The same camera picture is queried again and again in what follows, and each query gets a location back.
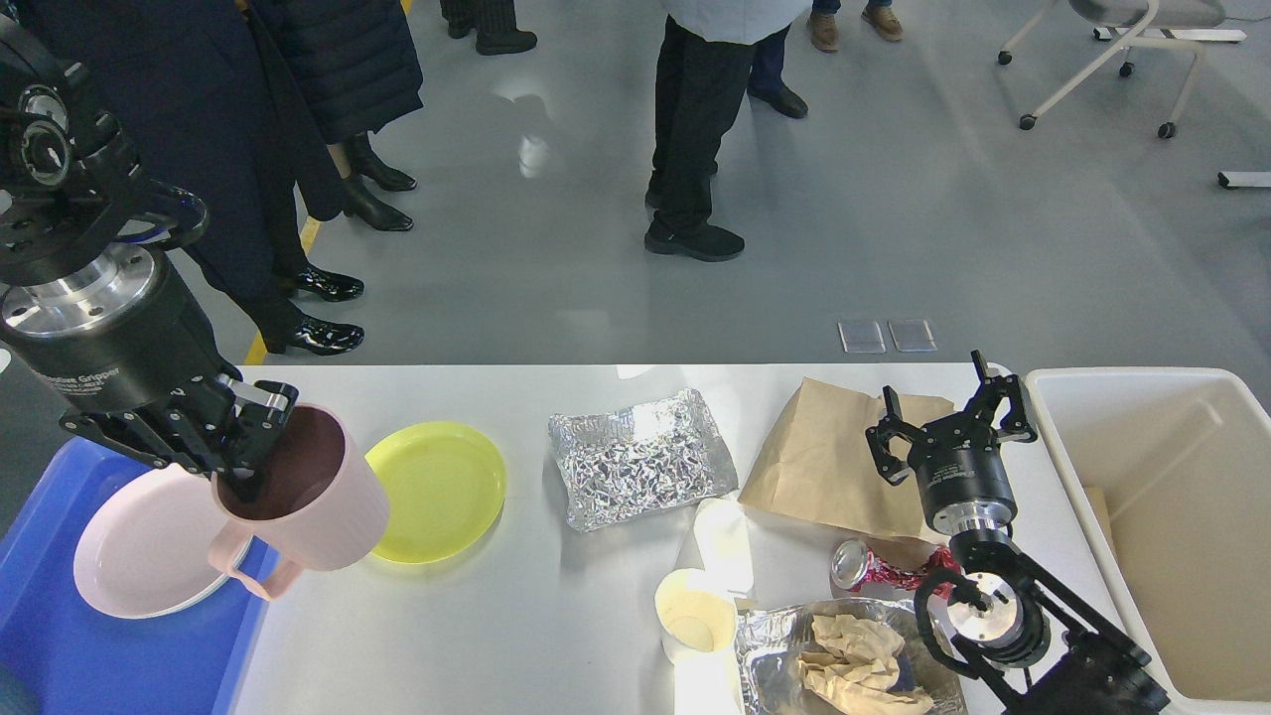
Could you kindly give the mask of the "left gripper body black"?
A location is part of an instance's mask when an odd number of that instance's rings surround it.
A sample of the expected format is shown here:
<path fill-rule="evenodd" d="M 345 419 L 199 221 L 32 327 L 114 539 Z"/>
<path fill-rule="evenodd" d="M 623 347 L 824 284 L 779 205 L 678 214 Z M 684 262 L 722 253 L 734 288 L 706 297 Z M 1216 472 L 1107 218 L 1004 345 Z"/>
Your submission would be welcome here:
<path fill-rule="evenodd" d="M 109 244 L 78 271 L 3 259 L 3 343 L 83 413 L 234 411 L 239 373 L 163 250 Z"/>

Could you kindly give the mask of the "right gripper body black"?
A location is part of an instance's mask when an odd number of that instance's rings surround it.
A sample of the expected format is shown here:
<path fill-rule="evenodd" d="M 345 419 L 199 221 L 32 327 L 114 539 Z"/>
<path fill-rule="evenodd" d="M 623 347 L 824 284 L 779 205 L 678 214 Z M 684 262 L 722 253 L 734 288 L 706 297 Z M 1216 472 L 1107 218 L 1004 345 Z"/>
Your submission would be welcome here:
<path fill-rule="evenodd" d="M 1003 530 L 1018 508 L 990 422 L 943 417 L 921 425 L 909 451 L 927 525 L 953 537 L 969 530 Z"/>

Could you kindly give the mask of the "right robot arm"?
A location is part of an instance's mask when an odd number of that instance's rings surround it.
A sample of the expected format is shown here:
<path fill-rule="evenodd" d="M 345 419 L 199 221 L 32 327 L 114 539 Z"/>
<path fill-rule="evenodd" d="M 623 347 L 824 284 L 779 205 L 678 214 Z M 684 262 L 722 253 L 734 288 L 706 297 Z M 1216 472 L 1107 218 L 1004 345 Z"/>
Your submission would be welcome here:
<path fill-rule="evenodd" d="M 930 571 L 914 597 L 927 652 L 984 679 L 1008 714 L 1162 712 L 1171 697 L 1146 652 L 1013 544 L 1000 448 L 1037 433 L 1021 378 L 971 359 L 979 386 L 961 411 L 909 424 L 886 386 L 885 417 L 864 433 L 880 476 L 916 479 L 927 525 L 949 538 L 956 566 Z"/>

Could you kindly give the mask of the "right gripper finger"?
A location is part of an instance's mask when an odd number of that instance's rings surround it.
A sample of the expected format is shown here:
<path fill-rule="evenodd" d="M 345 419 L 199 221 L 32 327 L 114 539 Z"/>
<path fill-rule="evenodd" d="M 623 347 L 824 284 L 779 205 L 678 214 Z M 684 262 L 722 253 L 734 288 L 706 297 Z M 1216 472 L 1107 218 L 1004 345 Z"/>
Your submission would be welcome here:
<path fill-rule="evenodd" d="M 1027 417 L 1021 378 L 1016 373 L 990 373 L 979 351 L 971 352 L 971 361 L 979 386 L 961 411 L 961 444 L 1035 443 L 1037 431 Z"/>
<path fill-rule="evenodd" d="M 909 424 L 902 417 L 902 403 L 892 386 L 885 385 L 885 417 L 880 418 L 877 425 L 867 427 L 864 439 L 871 447 L 874 467 L 878 475 L 891 486 L 899 486 L 914 469 L 895 456 L 891 450 L 894 439 L 904 439 L 909 444 L 927 444 L 929 436 L 921 427 Z"/>

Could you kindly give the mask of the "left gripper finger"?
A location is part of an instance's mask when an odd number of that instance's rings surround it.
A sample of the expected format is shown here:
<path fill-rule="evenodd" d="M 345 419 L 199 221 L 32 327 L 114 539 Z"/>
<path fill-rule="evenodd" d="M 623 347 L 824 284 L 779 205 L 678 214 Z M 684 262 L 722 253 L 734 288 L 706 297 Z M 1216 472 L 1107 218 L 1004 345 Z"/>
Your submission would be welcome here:
<path fill-rule="evenodd" d="M 203 431 L 205 422 L 172 404 L 160 401 L 122 411 L 69 410 L 58 424 L 144 465 L 179 465 L 206 478 L 219 470 L 219 453 Z"/>
<path fill-rule="evenodd" d="M 296 406 L 290 384 L 241 384 L 228 373 L 197 375 L 174 389 L 174 462 L 219 478 L 238 500 L 258 500 L 273 452 Z"/>

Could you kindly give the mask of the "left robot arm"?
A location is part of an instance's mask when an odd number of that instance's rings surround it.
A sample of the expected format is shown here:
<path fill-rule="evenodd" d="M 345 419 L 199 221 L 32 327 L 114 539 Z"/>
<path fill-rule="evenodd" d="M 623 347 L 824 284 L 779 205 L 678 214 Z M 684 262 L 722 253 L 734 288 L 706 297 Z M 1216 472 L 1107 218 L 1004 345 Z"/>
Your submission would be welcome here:
<path fill-rule="evenodd" d="M 258 500 L 297 390 L 245 384 L 169 250 L 203 201 L 155 182 L 83 63 L 3 20 L 3 344 L 58 392 L 64 427 Z"/>

